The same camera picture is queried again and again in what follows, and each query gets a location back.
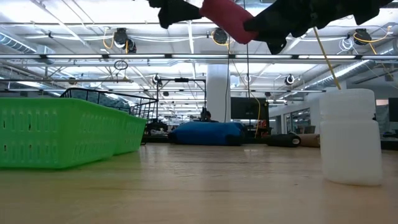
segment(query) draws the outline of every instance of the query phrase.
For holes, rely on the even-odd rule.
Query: plastic bottle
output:
[[[374,93],[349,89],[320,100],[323,176],[333,182],[380,185],[382,162]]]

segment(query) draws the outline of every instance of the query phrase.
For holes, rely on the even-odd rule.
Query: white column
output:
[[[214,121],[231,120],[231,90],[228,79],[228,65],[207,66],[207,110]]]

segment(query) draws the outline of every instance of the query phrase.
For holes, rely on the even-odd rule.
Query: computer monitor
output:
[[[261,105],[260,120],[269,120],[268,102],[258,98]],[[231,97],[231,119],[258,119],[259,103],[254,98]]]
[[[398,98],[388,99],[390,122],[398,122]]]

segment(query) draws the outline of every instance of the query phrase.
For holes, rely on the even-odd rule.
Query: table surface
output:
[[[398,152],[381,187],[322,177],[319,149],[148,144],[70,170],[0,169],[0,223],[398,223]]]

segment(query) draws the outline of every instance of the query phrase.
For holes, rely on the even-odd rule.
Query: blue bean bag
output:
[[[206,146],[240,146],[244,138],[239,123],[188,122],[169,134],[170,142]]]

